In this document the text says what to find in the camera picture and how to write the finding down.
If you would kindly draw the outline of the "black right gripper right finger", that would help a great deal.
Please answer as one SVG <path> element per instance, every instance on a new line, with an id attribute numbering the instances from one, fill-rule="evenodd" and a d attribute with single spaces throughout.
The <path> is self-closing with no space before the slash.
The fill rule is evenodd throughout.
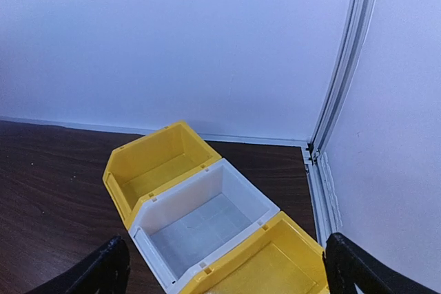
<path id="1" fill-rule="evenodd" d="M 341 233 L 326 242 L 325 271 L 330 293 L 434 293 L 390 269 Z"/>

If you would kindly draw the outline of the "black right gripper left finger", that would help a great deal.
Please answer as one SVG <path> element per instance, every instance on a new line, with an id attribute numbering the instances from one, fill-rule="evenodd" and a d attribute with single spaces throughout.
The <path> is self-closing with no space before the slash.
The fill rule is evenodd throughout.
<path id="1" fill-rule="evenodd" d="M 30 293 L 125 293 L 130 275 L 130 252 L 116 235 L 66 272 Z"/>

